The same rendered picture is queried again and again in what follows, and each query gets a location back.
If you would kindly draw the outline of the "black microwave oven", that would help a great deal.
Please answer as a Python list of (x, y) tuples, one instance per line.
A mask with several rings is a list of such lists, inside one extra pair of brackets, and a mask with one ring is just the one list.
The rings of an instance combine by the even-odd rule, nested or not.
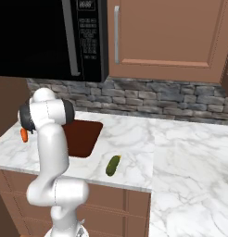
[(61, 0), (0, 0), (0, 76), (102, 82), (108, 77), (108, 0), (70, 0), (79, 76)]

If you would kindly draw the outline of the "brown base cupboard run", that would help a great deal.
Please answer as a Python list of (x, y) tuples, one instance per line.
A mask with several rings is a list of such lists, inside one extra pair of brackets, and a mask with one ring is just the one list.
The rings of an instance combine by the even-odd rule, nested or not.
[[(32, 174), (0, 169), (0, 195), (19, 234), (44, 237), (51, 229), (48, 207), (32, 206), (26, 198)], [(87, 202), (77, 208), (90, 237), (148, 237), (150, 193), (91, 184)]]

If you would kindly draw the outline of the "green cucumber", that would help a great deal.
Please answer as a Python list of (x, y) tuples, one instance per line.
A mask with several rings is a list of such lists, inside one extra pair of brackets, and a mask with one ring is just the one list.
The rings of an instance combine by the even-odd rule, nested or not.
[(106, 174), (108, 176), (113, 176), (114, 175), (114, 173), (116, 172), (117, 166), (120, 163), (120, 158), (121, 158), (121, 156), (113, 156), (109, 160), (107, 168), (106, 168)]

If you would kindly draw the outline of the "dark red tray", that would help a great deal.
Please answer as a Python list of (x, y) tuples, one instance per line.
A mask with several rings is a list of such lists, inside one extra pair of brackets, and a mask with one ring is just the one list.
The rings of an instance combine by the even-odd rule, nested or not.
[(101, 122), (78, 119), (63, 125), (69, 156), (87, 158), (91, 155), (102, 128)]

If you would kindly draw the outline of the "brown wall cupboard door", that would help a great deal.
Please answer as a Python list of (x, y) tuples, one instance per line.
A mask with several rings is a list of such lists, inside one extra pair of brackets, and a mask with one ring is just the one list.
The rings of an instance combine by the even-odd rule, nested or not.
[[(119, 59), (114, 57), (114, 7)], [(108, 0), (109, 75), (218, 83), (228, 54), (228, 0)]]

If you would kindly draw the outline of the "orange carrot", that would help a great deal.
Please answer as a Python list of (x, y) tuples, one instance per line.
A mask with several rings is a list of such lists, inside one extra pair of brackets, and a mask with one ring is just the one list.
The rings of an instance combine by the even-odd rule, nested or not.
[(27, 130), (21, 128), (20, 129), (20, 135), (21, 135), (21, 139), (24, 143), (27, 143), (28, 142), (28, 132)]

